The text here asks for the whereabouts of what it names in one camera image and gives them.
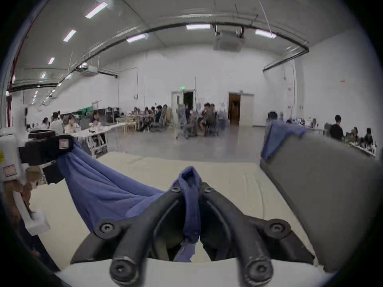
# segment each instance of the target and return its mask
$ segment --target white shirt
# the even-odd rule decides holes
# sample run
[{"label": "white shirt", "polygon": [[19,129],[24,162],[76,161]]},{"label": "white shirt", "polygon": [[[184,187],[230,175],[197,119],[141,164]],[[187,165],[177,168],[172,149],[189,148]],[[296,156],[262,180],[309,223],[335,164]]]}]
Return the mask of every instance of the white shirt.
[{"label": "white shirt", "polygon": [[60,120],[60,119],[52,121],[50,123],[49,128],[51,130],[54,130],[56,132],[56,135],[64,133],[64,129],[62,128],[62,120]]}]

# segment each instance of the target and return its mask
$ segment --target label sticker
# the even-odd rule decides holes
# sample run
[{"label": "label sticker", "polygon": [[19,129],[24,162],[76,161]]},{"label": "label sticker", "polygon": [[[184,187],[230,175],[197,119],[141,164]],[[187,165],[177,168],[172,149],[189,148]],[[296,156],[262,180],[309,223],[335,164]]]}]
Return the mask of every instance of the label sticker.
[{"label": "label sticker", "polygon": [[59,149],[69,149],[69,139],[60,139]]},{"label": "label sticker", "polygon": [[4,174],[6,177],[16,175],[17,171],[16,171],[15,165],[10,165],[10,166],[4,167]]}]

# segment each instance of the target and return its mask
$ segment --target black shirt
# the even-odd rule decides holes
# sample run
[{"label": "black shirt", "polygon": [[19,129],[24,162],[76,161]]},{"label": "black shirt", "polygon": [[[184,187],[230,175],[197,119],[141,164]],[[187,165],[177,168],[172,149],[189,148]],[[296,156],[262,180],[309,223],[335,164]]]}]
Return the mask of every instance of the black shirt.
[{"label": "black shirt", "polygon": [[330,136],[332,138],[335,138],[339,141],[342,140],[343,138],[343,130],[341,128],[341,126],[337,123],[333,124],[330,128]]},{"label": "black shirt", "polygon": [[158,111],[158,112],[156,113],[156,122],[159,122],[159,121],[160,121],[161,113],[162,113],[162,111]]}]

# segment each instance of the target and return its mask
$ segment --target concrete floor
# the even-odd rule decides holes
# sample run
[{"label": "concrete floor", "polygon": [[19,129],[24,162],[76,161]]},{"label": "concrete floor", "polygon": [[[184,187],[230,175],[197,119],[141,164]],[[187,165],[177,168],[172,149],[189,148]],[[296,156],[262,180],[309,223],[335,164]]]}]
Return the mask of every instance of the concrete floor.
[{"label": "concrete floor", "polygon": [[217,137],[179,136],[166,132],[121,132],[108,134],[108,151],[126,152],[168,160],[210,161],[218,163],[259,163],[264,127],[229,127]]}]

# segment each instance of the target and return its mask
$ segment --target blue towel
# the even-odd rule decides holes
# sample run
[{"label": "blue towel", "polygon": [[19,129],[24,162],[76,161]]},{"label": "blue towel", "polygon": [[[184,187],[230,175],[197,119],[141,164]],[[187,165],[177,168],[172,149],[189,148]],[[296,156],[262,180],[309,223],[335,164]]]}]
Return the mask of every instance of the blue towel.
[{"label": "blue towel", "polygon": [[[140,215],[164,193],[92,159],[75,139],[73,143],[72,152],[60,156],[57,164],[89,231],[92,232],[101,219],[119,221]],[[198,206],[200,182],[201,177],[194,167],[187,167],[172,184],[181,188],[186,205],[185,239],[175,261],[190,261],[201,233]]]},{"label": "blue towel", "polygon": [[265,139],[261,157],[263,160],[269,160],[274,156],[282,143],[290,136],[297,135],[302,137],[302,135],[308,131],[308,129],[299,126],[297,124],[288,124],[283,121],[273,121],[270,123],[270,129],[267,133]]}]

